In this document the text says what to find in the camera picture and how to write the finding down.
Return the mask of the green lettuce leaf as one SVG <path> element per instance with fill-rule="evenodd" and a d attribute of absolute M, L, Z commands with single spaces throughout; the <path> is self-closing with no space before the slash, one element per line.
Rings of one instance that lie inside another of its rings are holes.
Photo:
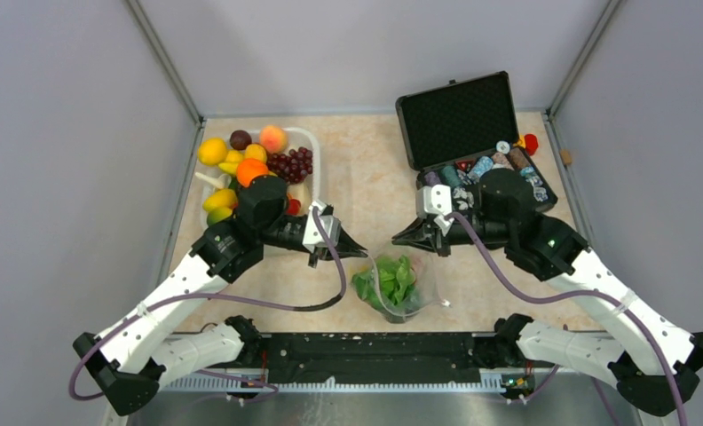
<path fill-rule="evenodd" d="M 357 297 L 390 323 L 404 323 L 425 306 L 417 278 L 410 256 L 380 255 L 355 273 L 351 284 Z"/>

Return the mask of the clear zip top bag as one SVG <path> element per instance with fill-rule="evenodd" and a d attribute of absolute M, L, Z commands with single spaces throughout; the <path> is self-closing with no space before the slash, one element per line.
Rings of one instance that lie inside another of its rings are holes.
<path fill-rule="evenodd" d="M 389 243 L 368 258 L 368 264 L 352 275 L 351 286 L 359 300 L 391 324 L 406 323 L 431 306 L 451 306 L 438 291 L 431 253 Z"/>

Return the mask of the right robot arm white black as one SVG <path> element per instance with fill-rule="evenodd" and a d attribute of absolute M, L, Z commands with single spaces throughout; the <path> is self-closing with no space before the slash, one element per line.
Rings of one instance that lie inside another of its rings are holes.
<path fill-rule="evenodd" d="M 452 167 L 423 172 L 416 219 L 392 242 L 439 256 L 472 244 L 517 298 L 536 305 L 572 300 L 605 330 L 605 338 L 513 314 L 495 323 L 498 359 L 508 366 L 530 360 L 569 367 L 609 384 L 642 413 L 675 414 L 686 424 L 684 405 L 703 367 L 703 332 L 660 315 L 571 225 L 539 211 L 541 191 L 532 175 L 505 168 L 479 177 Z"/>

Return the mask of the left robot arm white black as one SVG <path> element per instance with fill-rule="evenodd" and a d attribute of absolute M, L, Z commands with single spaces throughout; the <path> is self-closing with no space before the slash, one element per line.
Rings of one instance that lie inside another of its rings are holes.
<path fill-rule="evenodd" d="M 367 256 L 331 205 L 314 201 L 305 215 L 291 216 L 286 182 L 254 177 L 238 192 L 234 213 L 207 227 L 152 293 L 113 326 L 75 339 L 78 369 L 91 376 L 116 414 L 136 413 L 161 388 L 205 367 L 256 362 L 259 334 L 242 316 L 198 335 L 172 335 L 203 302 L 226 300 L 226 288 L 263 260 L 266 247 L 305 253 L 309 266 Z"/>

